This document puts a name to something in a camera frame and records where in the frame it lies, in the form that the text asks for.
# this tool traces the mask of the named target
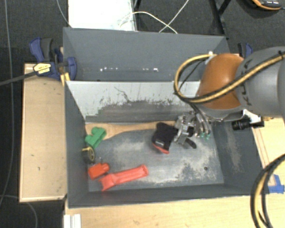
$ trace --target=green object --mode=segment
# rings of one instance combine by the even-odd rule
[[[101,127],[94,127],[91,130],[92,135],[87,135],[85,137],[85,142],[93,147],[93,149],[96,149],[100,142],[104,139],[106,136],[106,131],[104,128]]]
[[[206,135],[205,139],[208,140],[210,138],[210,133]]]

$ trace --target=black cable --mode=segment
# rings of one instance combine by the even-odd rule
[[[267,173],[267,176],[266,176],[266,179],[264,181],[264,183],[268,183],[269,182],[269,179],[270,177],[272,176],[272,174],[274,173],[274,171],[276,170],[276,168],[278,167],[279,163],[278,164],[275,164],[273,165],[270,170],[268,171]],[[265,194],[265,190],[263,188],[262,190],[262,210],[263,210],[263,214],[264,214],[264,218],[266,220],[266,223],[268,225],[269,228],[273,228],[271,222],[270,222],[270,218],[269,218],[269,215],[268,215],[268,212],[267,212],[267,206],[266,206],[266,194]]]
[[[260,184],[260,181],[262,180],[262,178],[266,175],[266,178],[265,178],[265,181],[264,181],[264,185],[262,187],[262,192],[265,193],[265,184],[268,183],[268,180],[270,178],[270,175],[274,172],[274,170],[285,160],[285,154],[281,155],[280,157],[276,158],[274,161],[272,161],[269,165],[267,165],[260,173],[259,175],[257,176],[254,184],[253,184],[253,187],[252,187],[252,190],[251,190],[251,194],[250,194],[250,211],[251,211],[251,216],[252,216],[252,220],[255,224],[255,226],[257,228],[261,228],[258,221],[257,221],[257,218],[256,218],[256,213],[255,213],[255,203],[254,203],[254,199],[255,199],[255,196],[256,196],[256,190],[257,190],[257,187],[259,186]],[[270,228],[272,226],[271,223],[270,223],[270,220],[269,220],[269,216],[268,216],[268,213],[267,213],[267,210],[265,208],[263,208],[263,211],[265,210],[265,213],[264,213],[264,216],[267,216],[267,218],[261,218],[261,215],[260,213],[259,216],[260,216],[260,219],[265,221],[265,226]]]
[[[0,82],[0,86],[7,85],[7,84],[12,84],[12,83],[15,83],[17,81],[20,81],[20,80],[23,80],[23,79],[26,79],[26,78],[29,78],[29,77],[32,77],[32,76],[35,76],[35,75],[36,75],[35,72],[30,72],[28,74],[24,74],[24,75],[21,75],[21,76],[18,76],[18,77],[14,77],[14,78],[11,78],[11,79],[8,79],[8,80]]]
[[[186,76],[186,78],[183,80],[183,82],[180,85],[180,90],[181,87],[184,85],[184,83],[188,80],[188,78],[194,73],[195,69],[202,63],[203,61],[198,62],[197,65],[195,65],[195,67],[192,69],[192,71]]]

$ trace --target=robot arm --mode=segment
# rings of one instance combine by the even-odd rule
[[[206,65],[197,95],[184,96],[178,87],[183,70],[193,61],[209,57],[212,59]],[[194,117],[197,114],[207,122],[234,121],[242,117],[244,109],[262,117],[282,117],[285,122],[285,47],[261,50],[245,59],[233,54],[191,58],[178,69],[174,90],[192,106],[193,128],[200,125]],[[195,134],[205,133],[203,128],[196,128]]]

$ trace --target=blue tape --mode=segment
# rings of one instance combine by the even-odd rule
[[[281,193],[285,192],[285,185],[281,185],[281,181],[278,175],[274,175],[274,179],[276,181],[275,186],[268,186],[269,193]]]

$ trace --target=gray bin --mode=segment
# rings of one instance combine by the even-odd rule
[[[248,195],[261,169],[250,129],[235,132],[230,123],[212,125],[197,148],[173,143],[170,154],[151,144],[153,131],[119,134],[95,150],[109,173],[145,164],[149,176],[101,192],[81,157],[85,124],[134,124],[176,120],[190,107],[173,95],[172,80],[187,58],[228,52],[221,36],[175,35],[65,28],[65,57],[75,57],[78,73],[65,87],[68,205],[70,208],[192,200]],[[184,85],[195,94],[198,71]]]

